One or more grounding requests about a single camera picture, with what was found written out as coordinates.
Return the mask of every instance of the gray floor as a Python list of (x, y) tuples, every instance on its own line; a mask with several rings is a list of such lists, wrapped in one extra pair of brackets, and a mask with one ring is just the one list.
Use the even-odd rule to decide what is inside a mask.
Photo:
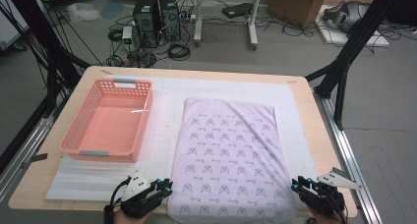
[[(69, 0), (89, 2), (89, 0)], [(103, 10), (108, 0), (93, 0), (97, 10)], [(100, 61), (109, 55), (108, 27), (129, 15), (132, 6), (112, 20), (74, 24)], [(76, 36), (70, 34), (76, 55), (91, 63), (97, 61), (88, 54)], [(192, 55), (185, 62), (167, 60), (171, 69), (200, 70), (268, 75), (306, 76), (329, 64), (340, 48), (324, 44), (320, 35), (289, 36), (282, 26), (257, 28), (259, 47), (249, 47), (246, 27), (224, 23), (204, 24), (203, 43), (189, 46)], [(417, 155), (417, 41), (402, 37), (389, 40), (389, 48), (364, 49), (349, 72), (343, 125), (368, 188), (384, 223), (414, 223), (417, 220), (417, 185), (414, 160)], [(166, 69), (159, 61), (155, 68)], [(34, 108), (45, 95), (42, 78), (29, 51), (7, 51), (0, 55), (0, 152), (13, 139)], [(7, 207), (7, 197), (0, 206), (3, 220), (8, 223), (99, 223), (99, 212), (39, 212), (18, 211)], [(351, 223), (362, 223), (361, 216)]]

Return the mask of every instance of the plastic bag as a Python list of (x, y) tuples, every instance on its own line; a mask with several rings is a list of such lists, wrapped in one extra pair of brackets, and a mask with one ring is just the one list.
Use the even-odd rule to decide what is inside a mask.
[(100, 13), (90, 3), (75, 3), (67, 7), (71, 23), (94, 21), (100, 18)]

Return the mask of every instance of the computer tower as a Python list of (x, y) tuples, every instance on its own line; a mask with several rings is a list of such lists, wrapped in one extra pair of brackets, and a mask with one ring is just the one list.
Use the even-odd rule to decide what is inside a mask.
[(176, 0), (159, 0), (165, 40), (181, 39), (179, 10)]
[(157, 34), (162, 29), (157, 0), (137, 0), (133, 18), (141, 46), (157, 47)]

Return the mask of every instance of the pink plastic basket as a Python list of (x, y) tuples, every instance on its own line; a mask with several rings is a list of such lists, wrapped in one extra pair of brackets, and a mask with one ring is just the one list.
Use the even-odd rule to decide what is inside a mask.
[(60, 149), (80, 160), (136, 162), (151, 105), (149, 81), (98, 79)]

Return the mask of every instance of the printed pattern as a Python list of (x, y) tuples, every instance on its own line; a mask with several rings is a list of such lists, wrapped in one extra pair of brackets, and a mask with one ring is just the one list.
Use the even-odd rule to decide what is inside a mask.
[[(184, 112), (169, 215), (180, 223), (241, 223), (250, 218), (279, 223), (291, 218), (295, 199), (273, 108), (187, 101), (194, 107)], [(211, 218), (202, 221), (202, 216)]]

